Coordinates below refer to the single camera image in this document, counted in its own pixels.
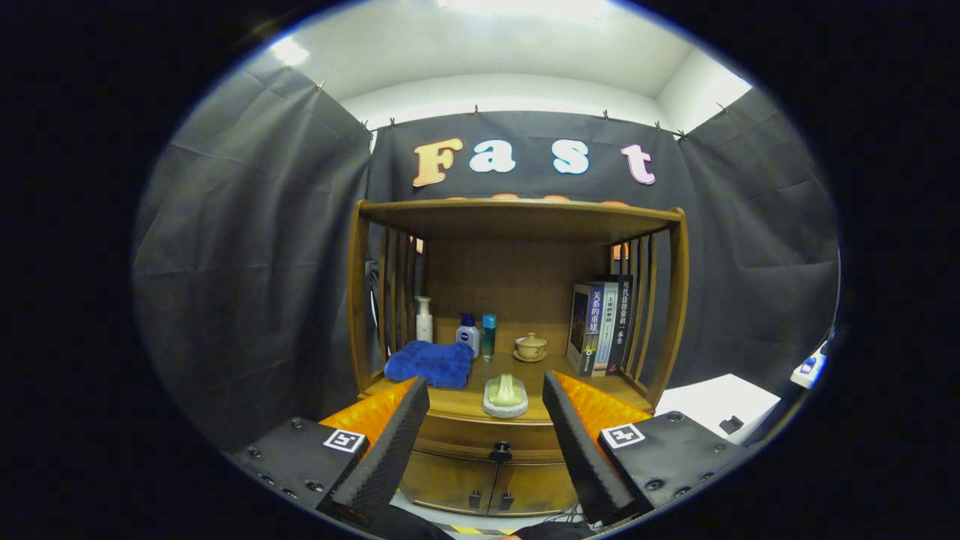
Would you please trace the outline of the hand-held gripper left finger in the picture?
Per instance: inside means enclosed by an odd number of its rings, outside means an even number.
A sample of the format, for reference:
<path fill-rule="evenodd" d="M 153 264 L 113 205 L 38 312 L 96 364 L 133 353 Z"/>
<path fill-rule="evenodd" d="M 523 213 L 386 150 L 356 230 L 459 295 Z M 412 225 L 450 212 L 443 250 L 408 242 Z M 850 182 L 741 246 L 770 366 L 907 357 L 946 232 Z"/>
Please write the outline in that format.
<path fill-rule="evenodd" d="M 430 407 L 412 377 L 325 421 L 292 417 L 227 459 L 300 509 L 369 527 L 397 492 Z"/>

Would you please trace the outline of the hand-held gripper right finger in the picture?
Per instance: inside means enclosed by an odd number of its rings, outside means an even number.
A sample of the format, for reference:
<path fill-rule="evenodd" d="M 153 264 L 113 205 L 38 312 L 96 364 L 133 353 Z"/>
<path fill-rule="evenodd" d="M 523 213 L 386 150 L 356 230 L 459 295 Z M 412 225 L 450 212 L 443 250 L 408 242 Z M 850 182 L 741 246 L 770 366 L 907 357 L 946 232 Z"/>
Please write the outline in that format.
<path fill-rule="evenodd" d="M 685 413 L 653 416 L 556 371 L 543 376 L 542 400 L 590 523 L 670 505 L 745 459 L 741 445 Z"/>

